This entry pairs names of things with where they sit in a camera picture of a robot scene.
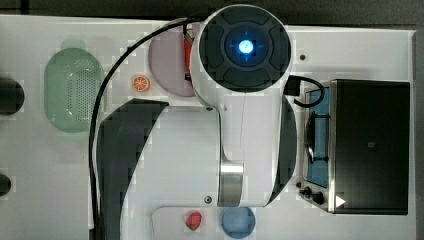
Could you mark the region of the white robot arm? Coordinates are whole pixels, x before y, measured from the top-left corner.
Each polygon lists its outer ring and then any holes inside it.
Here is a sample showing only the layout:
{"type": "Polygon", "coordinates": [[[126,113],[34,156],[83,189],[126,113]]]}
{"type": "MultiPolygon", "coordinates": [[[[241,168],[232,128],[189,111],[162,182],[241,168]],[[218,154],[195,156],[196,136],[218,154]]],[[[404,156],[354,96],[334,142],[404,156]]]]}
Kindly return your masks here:
{"type": "Polygon", "coordinates": [[[287,143],[291,53],[272,13],[224,7],[201,24],[191,50],[198,105],[134,98],[105,118],[96,146],[102,240],[155,240],[161,208],[267,205],[287,143]]]}

